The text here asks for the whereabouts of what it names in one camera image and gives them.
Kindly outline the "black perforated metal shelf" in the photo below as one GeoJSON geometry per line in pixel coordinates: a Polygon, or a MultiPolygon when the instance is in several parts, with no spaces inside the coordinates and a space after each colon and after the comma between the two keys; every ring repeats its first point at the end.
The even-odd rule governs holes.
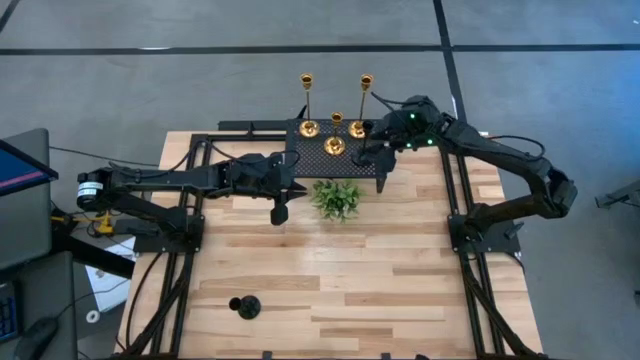
{"type": "Polygon", "coordinates": [[[352,155],[363,146],[363,139],[353,138],[348,133],[351,120],[342,122],[337,135],[346,142],[345,151],[340,155],[331,155],[325,151],[325,141],[333,135],[334,126],[329,119],[316,120],[319,132],[315,137],[308,138],[300,132],[300,125],[304,119],[289,119],[286,123],[286,147],[288,151],[285,160],[293,167],[297,178],[317,179],[376,179],[376,191],[384,189],[387,175],[379,170],[374,163],[368,166],[358,166],[353,163],[352,155]]]}

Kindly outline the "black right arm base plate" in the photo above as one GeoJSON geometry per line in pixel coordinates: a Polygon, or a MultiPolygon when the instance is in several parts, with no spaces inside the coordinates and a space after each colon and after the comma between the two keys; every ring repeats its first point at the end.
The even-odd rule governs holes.
{"type": "Polygon", "coordinates": [[[517,237],[523,222],[504,221],[491,225],[482,232],[466,226],[463,215],[452,215],[448,218],[451,248],[457,253],[518,253],[521,251],[517,237]]]}

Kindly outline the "black keyboard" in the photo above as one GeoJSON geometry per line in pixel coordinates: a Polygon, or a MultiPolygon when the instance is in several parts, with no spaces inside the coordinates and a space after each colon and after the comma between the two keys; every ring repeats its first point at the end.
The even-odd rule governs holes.
{"type": "Polygon", "coordinates": [[[0,283],[0,343],[20,335],[19,299],[14,281],[0,283]]]}

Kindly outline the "black computer mouse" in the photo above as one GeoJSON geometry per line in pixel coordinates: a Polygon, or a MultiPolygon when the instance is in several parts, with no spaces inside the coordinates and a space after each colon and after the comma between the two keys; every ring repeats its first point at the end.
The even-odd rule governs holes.
{"type": "Polygon", "coordinates": [[[13,360],[39,360],[56,335],[58,320],[43,317],[21,336],[13,352],[13,360]]]}

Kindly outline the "small green artificial plant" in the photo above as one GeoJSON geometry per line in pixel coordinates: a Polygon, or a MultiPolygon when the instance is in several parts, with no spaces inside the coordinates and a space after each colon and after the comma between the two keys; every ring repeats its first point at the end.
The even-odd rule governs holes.
{"type": "Polygon", "coordinates": [[[345,223],[359,214],[364,192],[351,180],[318,180],[312,189],[311,203],[324,219],[345,223]]]}

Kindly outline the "black stand leg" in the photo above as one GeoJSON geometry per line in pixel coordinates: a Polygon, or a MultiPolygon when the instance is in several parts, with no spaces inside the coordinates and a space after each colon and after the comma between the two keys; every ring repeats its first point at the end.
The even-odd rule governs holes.
{"type": "Polygon", "coordinates": [[[640,218],[640,180],[632,181],[622,187],[603,192],[595,197],[595,205],[599,209],[611,210],[625,208],[640,218]]]}

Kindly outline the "tall gold candlestick holder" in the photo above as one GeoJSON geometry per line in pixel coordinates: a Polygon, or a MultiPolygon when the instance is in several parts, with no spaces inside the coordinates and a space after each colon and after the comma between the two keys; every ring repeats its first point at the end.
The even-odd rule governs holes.
{"type": "Polygon", "coordinates": [[[299,131],[303,137],[312,138],[319,132],[319,125],[311,119],[310,113],[310,91],[313,85],[313,75],[310,73],[303,73],[300,75],[300,81],[305,90],[306,104],[304,121],[300,124],[299,131]]]}
{"type": "Polygon", "coordinates": [[[374,82],[374,77],[371,74],[363,74],[360,77],[360,86],[361,86],[361,101],[359,107],[359,116],[357,120],[354,120],[350,123],[348,128],[348,133],[351,137],[355,139],[362,139],[365,137],[364,125],[363,125],[363,115],[364,115],[364,106],[365,100],[367,96],[367,92],[371,88],[374,82]]]}

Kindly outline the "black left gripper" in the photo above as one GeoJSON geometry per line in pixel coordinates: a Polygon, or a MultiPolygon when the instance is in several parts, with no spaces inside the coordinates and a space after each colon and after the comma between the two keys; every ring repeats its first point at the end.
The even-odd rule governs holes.
{"type": "MultiPolygon", "coordinates": [[[[267,192],[272,196],[274,208],[271,210],[271,224],[282,225],[288,220],[287,203],[290,201],[290,186],[294,191],[306,191],[307,188],[298,182],[292,183],[289,168],[281,162],[282,156],[270,157],[267,161],[267,192]]],[[[292,193],[292,200],[307,196],[307,192],[292,193]]]]}

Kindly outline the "white paper sheet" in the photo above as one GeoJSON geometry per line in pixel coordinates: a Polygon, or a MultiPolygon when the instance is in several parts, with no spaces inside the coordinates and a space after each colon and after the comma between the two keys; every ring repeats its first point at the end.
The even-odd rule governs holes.
{"type": "MultiPolygon", "coordinates": [[[[106,248],[106,251],[135,262],[137,259],[133,251],[135,241],[135,237],[130,237],[121,243],[114,242],[112,246],[106,248]]],[[[85,270],[100,312],[107,312],[126,301],[131,285],[130,279],[89,265],[85,266],[85,270]]]]}

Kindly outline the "short gold candlestick holder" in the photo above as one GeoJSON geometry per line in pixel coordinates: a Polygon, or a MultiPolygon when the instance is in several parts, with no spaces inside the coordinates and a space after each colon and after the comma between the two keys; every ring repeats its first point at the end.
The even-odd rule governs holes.
{"type": "Polygon", "coordinates": [[[332,133],[324,141],[324,150],[329,155],[339,156],[346,149],[345,141],[338,134],[339,127],[343,121],[343,114],[341,112],[333,112],[330,119],[332,123],[332,133]]]}

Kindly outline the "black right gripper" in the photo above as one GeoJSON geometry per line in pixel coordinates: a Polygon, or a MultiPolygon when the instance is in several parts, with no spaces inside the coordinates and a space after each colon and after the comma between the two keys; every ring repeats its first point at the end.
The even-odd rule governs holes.
{"type": "Polygon", "coordinates": [[[396,154],[405,150],[417,151],[414,131],[418,116],[414,110],[395,111],[389,118],[374,121],[370,141],[375,145],[383,145],[380,153],[380,169],[384,173],[391,172],[396,165],[396,154]]]}

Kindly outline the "computer monitor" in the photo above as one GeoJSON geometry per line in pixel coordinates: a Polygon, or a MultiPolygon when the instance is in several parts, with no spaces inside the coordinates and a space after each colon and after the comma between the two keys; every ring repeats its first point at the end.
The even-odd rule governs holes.
{"type": "Polygon", "coordinates": [[[0,140],[0,197],[55,181],[56,171],[0,140]]]}

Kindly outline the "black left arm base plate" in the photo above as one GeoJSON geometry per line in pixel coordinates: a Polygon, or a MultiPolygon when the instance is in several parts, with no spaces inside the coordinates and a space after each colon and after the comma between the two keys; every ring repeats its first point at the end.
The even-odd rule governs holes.
{"type": "Polygon", "coordinates": [[[159,225],[144,220],[134,220],[132,234],[137,253],[195,253],[201,249],[205,217],[190,215],[184,230],[169,232],[159,225]]]}

